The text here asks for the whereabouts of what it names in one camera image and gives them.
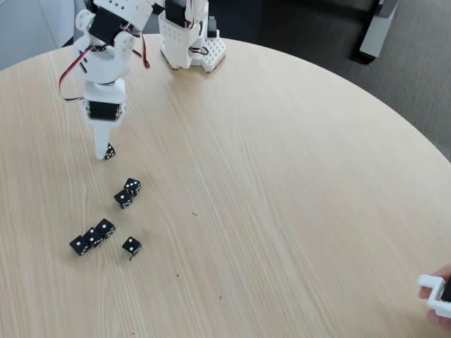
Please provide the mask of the person's hand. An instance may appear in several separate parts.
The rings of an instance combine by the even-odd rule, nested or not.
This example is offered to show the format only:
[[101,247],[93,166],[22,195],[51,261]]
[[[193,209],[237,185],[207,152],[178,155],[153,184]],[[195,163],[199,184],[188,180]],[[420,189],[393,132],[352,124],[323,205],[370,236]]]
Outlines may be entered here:
[[421,275],[418,285],[419,298],[426,299],[431,308],[427,313],[428,320],[450,331],[450,264],[434,273]]

